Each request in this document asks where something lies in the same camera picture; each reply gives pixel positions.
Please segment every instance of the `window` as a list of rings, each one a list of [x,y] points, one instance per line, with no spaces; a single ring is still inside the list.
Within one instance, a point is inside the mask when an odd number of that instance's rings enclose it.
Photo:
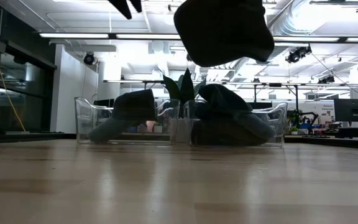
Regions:
[[[46,84],[52,76],[46,70],[9,54],[1,55],[1,70],[8,88],[39,96],[48,94]]]
[[[42,130],[43,99],[9,90],[8,94],[26,131]],[[6,131],[22,131],[3,88],[0,88],[0,127]]]
[[[0,64],[8,90],[6,93],[0,78],[0,127],[22,131],[8,94],[26,131],[49,131],[53,71],[10,54],[2,54]]]

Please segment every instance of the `table surface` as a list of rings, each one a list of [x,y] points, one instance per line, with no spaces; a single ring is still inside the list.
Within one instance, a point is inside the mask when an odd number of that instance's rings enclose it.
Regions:
[[[0,223],[358,223],[358,149],[0,144]]]

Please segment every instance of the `wall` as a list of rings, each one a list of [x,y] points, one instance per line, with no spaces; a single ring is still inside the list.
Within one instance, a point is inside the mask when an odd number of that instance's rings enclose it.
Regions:
[[[82,96],[89,102],[97,92],[98,74],[68,54],[64,46],[56,46],[51,131],[75,134],[74,98]]]
[[[120,83],[105,83],[104,80],[120,80],[121,66],[114,58],[99,63],[98,100],[116,99],[121,95]]]

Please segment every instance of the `monitor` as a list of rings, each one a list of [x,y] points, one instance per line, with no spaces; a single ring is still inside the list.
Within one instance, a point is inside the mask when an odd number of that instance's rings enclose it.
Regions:
[[[358,122],[358,99],[335,99],[335,120]]]
[[[109,99],[109,100],[95,100],[93,102],[94,105],[96,106],[105,106],[108,108],[112,108],[114,106],[114,99]]]
[[[273,103],[249,103],[252,106],[252,109],[254,110],[261,110],[261,109],[266,109],[266,108],[272,108],[273,107]]]

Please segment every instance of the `white column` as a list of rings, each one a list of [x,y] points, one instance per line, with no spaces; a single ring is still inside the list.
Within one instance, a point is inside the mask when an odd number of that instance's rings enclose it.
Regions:
[[[121,64],[116,56],[99,62],[98,100],[116,99],[120,95],[120,83],[106,83],[105,80],[120,80]]]

